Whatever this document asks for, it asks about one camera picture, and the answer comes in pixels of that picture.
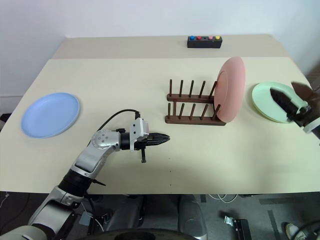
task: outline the blue plate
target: blue plate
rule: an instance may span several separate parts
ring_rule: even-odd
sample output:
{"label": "blue plate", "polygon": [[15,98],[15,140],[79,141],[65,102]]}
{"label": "blue plate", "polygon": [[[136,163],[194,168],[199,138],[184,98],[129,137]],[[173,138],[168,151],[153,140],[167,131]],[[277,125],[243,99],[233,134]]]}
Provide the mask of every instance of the blue plate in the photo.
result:
{"label": "blue plate", "polygon": [[63,133],[76,121],[80,112],[78,99],[65,92],[46,95],[24,113],[21,128],[32,138],[49,138]]}

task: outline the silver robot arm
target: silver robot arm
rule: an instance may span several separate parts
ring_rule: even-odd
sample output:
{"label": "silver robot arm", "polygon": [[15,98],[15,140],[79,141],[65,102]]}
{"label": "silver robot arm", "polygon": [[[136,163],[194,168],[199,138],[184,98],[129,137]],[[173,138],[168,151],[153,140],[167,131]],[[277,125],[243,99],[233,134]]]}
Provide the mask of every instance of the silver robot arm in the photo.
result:
{"label": "silver robot arm", "polygon": [[106,163],[107,157],[120,150],[144,150],[146,146],[158,145],[169,140],[169,136],[151,133],[146,121],[138,117],[124,129],[97,131],[81,154],[72,164],[58,186],[30,218],[27,226],[18,227],[2,236],[0,240],[51,240],[64,239],[70,232],[77,216],[73,209],[84,199],[91,183]]}

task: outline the table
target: table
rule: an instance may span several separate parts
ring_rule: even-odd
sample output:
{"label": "table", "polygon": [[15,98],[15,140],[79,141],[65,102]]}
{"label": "table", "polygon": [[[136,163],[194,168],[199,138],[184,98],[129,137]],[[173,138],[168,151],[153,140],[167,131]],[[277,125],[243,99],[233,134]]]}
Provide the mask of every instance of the table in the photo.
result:
{"label": "table", "polygon": [[[113,153],[92,184],[94,194],[293,193],[319,191],[319,141],[299,127],[270,121],[253,107],[251,91],[261,82],[307,80],[287,56],[245,56],[246,87],[242,108],[226,126],[166,124],[169,79],[172,92],[208,94],[228,57],[53,57],[23,96],[0,133],[0,190],[49,193],[86,147],[92,134],[113,113],[132,108],[149,122],[150,132],[171,140],[141,153]],[[20,122],[38,98],[68,92],[81,111],[64,133],[46,139],[26,136]],[[189,113],[192,104],[186,104]],[[203,108],[196,107],[194,115]],[[132,113],[123,113],[108,129],[129,129]]]}

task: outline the green plate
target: green plate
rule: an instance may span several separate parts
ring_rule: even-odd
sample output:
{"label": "green plate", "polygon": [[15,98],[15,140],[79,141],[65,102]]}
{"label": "green plate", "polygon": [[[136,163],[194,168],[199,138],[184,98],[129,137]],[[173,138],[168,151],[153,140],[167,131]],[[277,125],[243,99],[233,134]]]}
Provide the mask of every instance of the green plate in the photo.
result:
{"label": "green plate", "polygon": [[298,95],[296,95],[293,88],[278,82],[263,82],[259,83],[253,88],[252,100],[256,109],[266,118],[277,123],[291,123],[287,118],[287,113],[273,100],[270,88],[275,88],[284,92],[291,102],[294,103],[298,109],[308,105]]}

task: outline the wooden peg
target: wooden peg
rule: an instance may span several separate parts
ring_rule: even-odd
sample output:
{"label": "wooden peg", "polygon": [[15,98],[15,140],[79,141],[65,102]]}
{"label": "wooden peg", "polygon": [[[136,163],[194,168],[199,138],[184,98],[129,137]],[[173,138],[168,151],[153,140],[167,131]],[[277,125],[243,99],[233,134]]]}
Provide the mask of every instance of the wooden peg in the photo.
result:
{"label": "wooden peg", "polygon": [[201,90],[200,90],[200,94],[199,94],[199,98],[201,98],[201,96],[202,96],[202,92],[204,91],[205,84],[206,84],[206,81],[203,81],[202,86],[201,86]]}
{"label": "wooden peg", "polygon": [[218,106],[216,106],[216,110],[214,111],[214,113],[213,113],[213,116],[212,116],[211,120],[214,120],[214,119],[216,118],[216,116],[217,116],[217,112],[219,111],[220,107],[221,107],[221,105],[220,105],[220,104],[218,104]]}
{"label": "wooden peg", "polygon": [[190,119],[190,120],[192,120],[192,116],[194,115],[195,107],[196,107],[196,104],[194,103],[194,104],[192,105],[191,113],[190,113],[190,116],[189,116],[189,119]]}
{"label": "wooden peg", "polygon": [[189,98],[191,98],[191,94],[192,94],[192,89],[194,87],[194,80],[191,81],[191,87],[190,87],[190,92],[189,92]]}
{"label": "wooden peg", "polygon": [[170,119],[170,113],[171,113],[171,104],[168,102],[168,119]]}
{"label": "wooden peg", "polygon": [[172,95],[172,79],[170,79],[169,95]]}
{"label": "wooden peg", "polygon": [[212,86],[212,89],[211,89],[211,92],[210,92],[210,95],[209,95],[209,99],[212,97],[212,94],[214,93],[214,90],[216,88],[216,85],[217,85],[217,81],[214,82],[213,86]]}
{"label": "wooden peg", "polygon": [[184,81],[181,80],[181,83],[180,83],[180,92],[179,92],[179,97],[181,98],[181,94],[182,94],[182,87],[184,85]]}
{"label": "wooden peg", "polygon": [[181,105],[181,109],[180,109],[180,114],[179,114],[179,119],[181,119],[182,112],[184,111],[184,107],[185,107],[185,104],[184,104],[184,103],[182,103],[182,105]]}
{"label": "wooden peg", "polygon": [[174,101],[174,102],[173,102],[173,116],[176,115],[176,112],[177,112],[177,102]]}
{"label": "wooden peg", "polygon": [[201,120],[204,118],[204,115],[205,115],[205,113],[207,111],[207,108],[208,108],[208,104],[206,104],[204,109],[203,109],[203,112],[202,112],[201,117],[200,117]]}

